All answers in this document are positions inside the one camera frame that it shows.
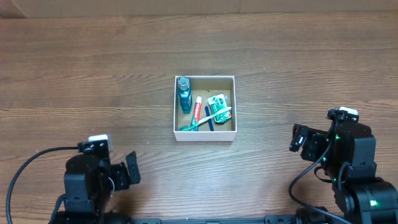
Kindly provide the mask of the green white toothbrush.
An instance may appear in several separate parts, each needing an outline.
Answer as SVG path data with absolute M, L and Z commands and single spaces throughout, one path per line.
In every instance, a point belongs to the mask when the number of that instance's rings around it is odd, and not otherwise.
M 214 114 L 212 114 L 212 115 L 210 115 L 210 116 L 207 116 L 207 117 L 205 117 L 205 118 L 199 120 L 199 121 L 198 121 L 196 124 L 194 124 L 193 126 L 190 126 L 190 127 L 188 127 L 188 126 L 182 126 L 182 127 L 179 129 L 179 131 L 190 131 L 191 129 L 195 129 L 196 127 L 199 127 L 200 125 L 202 125 L 203 123 L 207 122 L 208 120 L 214 118 L 215 116 L 218 116 L 218 115 L 221 115 L 221 114 L 223 114 L 223 113 L 225 113 L 225 112 L 228 112 L 228 111 L 230 111 L 231 109 L 232 109 L 232 107 L 227 107 L 227 108 L 224 108 L 224 109 L 222 109 L 222 110 L 219 110 L 217 113 L 214 113 Z

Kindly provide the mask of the teal mouthwash bottle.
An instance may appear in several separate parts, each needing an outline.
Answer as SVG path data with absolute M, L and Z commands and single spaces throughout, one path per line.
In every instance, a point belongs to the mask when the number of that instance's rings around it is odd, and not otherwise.
M 192 89 L 189 78 L 186 76 L 180 77 L 177 80 L 177 86 L 182 111 L 184 114 L 190 114 L 192 110 Z

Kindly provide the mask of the teal toothpaste tube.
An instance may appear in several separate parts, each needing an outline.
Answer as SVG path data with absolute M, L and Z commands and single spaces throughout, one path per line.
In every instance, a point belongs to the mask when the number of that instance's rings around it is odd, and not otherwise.
M 198 127 L 194 128 L 194 125 L 198 124 L 200 120 L 201 106 L 202 106 L 202 97 L 198 96 L 195 101 L 195 107 L 193 110 L 193 116 L 190 124 L 191 127 L 190 131 L 198 131 Z

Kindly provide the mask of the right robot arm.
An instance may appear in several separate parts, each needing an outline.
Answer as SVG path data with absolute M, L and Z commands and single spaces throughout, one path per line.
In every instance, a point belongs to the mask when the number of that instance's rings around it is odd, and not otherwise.
M 357 121 L 339 121 L 329 131 L 293 126 L 289 149 L 323 169 L 343 217 L 304 205 L 292 223 L 397 223 L 397 190 L 376 176 L 376 139 Z

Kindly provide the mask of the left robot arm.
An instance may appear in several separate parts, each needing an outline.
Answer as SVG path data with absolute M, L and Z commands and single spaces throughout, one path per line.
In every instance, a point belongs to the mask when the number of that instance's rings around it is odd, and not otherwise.
M 106 206 L 115 191 L 140 181 L 134 151 L 125 163 L 113 165 L 107 157 L 79 154 L 66 163 L 65 193 L 57 199 L 50 223 L 132 223 L 128 215 L 107 212 Z

